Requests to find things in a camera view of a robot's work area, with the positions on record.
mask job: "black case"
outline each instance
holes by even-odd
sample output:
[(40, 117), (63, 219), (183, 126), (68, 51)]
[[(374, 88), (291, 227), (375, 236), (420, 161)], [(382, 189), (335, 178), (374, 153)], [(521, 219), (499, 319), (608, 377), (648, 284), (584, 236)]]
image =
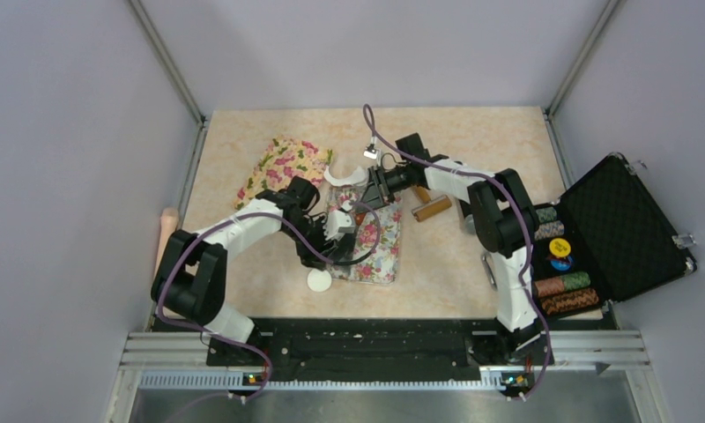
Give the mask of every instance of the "black case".
[(570, 242), (574, 263), (569, 271), (555, 270), (548, 259), (553, 238), (536, 241), (532, 279), (586, 271), (600, 299), (596, 306), (549, 318), (577, 315), (607, 301), (628, 300), (697, 269), (690, 251), (675, 243), (677, 231), (618, 152), (599, 162), (555, 204), (535, 205), (537, 210), (545, 207), (558, 212), (565, 226), (561, 238)]

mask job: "white wall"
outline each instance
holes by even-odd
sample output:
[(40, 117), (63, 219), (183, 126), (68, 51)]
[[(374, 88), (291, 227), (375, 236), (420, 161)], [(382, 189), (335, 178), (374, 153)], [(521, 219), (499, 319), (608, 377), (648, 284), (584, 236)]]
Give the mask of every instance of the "white wall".
[(605, 0), (145, 0), (216, 108), (546, 105)]
[(705, 421), (705, 1), (629, 1), (560, 112), (577, 176), (643, 159), (652, 195), (692, 231), (700, 269), (617, 307), (641, 329), (675, 421)]
[(0, 422), (100, 421), (194, 136), (124, 1), (0, 1)]

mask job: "gray floor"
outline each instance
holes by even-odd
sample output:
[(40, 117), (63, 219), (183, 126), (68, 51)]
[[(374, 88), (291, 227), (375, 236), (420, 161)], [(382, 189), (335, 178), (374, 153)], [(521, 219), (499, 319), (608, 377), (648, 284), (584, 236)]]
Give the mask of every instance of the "gray floor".
[[(194, 390), (141, 390), (131, 423), (162, 422), (188, 401), (204, 395)], [(486, 391), (436, 392), (266, 392), (241, 406), (222, 397), (185, 412), (179, 422), (313, 423), (387, 422), (637, 422), (624, 373), (549, 374), (526, 404), (505, 403)]]

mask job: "beige tabletop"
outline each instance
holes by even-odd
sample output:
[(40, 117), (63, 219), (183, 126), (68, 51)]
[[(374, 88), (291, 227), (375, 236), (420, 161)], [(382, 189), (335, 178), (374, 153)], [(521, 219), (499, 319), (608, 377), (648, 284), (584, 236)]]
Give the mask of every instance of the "beige tabletop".
[[(431, 154), (481, 170), (514, 168), (535, 204), (563, 192), (539, 108), (378, 108), (375, 118), (389, 141), (419, 132)], [(280, 135), (332, 148), (330, 171), (337, 177), (374, 164), (362, 155), (370, 131), (360, 109), (216, 111), (184, 229), (197, 230), (233, 214), (238, 189)], [(328, 188), (325, 182), (322, 198)], [(312, 292), (293, 241), (273, 234), (231, 262), (226, 301), (251, 316), (495, 317), (497, 295), (479, 261), (482, 246), (462, 232), (456, 204), (421, 223), (409, 213), (419, 205), (410, 190), (403, 191), (403, 205), (400, 269), (391, 285), (336, 280), (328, 291)]]

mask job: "yellow lid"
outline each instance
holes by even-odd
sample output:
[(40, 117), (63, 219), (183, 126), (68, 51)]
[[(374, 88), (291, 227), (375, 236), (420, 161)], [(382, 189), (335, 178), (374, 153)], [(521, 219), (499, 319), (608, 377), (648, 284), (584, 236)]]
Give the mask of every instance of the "yellow lid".
[(562, 238), (550, 241), (550, 252), (556, 257), (566, 257), (570, 254), (570, 244)]

